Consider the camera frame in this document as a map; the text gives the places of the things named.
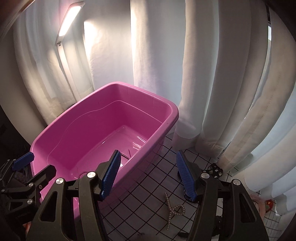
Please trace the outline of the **pink fuzzy strawberry headband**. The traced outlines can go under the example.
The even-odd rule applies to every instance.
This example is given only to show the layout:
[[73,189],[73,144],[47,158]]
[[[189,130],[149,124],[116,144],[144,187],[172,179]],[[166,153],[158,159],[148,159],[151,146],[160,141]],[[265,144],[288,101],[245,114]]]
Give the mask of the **pink fuzzy strawberry headband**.
[[274,201],[272,199],[263,200],[261,197],[254,194],[250,194],[250,198],[255,203],[255,207],[261,219],[264,219],[265,215],[273,209]]

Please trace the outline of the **white black grid bedsheet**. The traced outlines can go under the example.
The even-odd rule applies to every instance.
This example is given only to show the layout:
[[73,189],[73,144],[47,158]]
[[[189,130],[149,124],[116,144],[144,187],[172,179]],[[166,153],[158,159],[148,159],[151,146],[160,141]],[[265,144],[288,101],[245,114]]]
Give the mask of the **white black grid bedsheet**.
[[197,205],[184,198],[172,139],[167,135],[152,166],[123,197],[102,209],[110,240],[182,240],[178,233],[190,231]]

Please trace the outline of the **pink plastic tub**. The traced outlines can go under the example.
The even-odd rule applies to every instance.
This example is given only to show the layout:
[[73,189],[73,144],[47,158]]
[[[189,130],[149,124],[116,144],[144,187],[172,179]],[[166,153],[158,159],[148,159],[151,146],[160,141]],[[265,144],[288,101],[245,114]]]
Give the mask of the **pink plastic tub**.
[[76,180],[119,150],[118,174],[110,195],[99,205],[106,208],[149,168],[178,117],[177,106],[164,97],[124,82],[104,85],[36,137],[31,145],[32,173],[53,165],[57,178]]

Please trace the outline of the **white curtain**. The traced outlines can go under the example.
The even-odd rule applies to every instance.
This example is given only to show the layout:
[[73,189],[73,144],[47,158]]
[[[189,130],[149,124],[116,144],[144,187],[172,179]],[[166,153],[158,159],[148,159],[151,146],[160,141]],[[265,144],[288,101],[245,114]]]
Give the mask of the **white curtain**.
[[[86,1],[82,98],[114,81],[179,107],[173,144],[218,159],[249,191],[295,211],[295,39],[269,1]],[[76,101],[55,42],[59,1],[16,20],[25,86],[46,123]]]

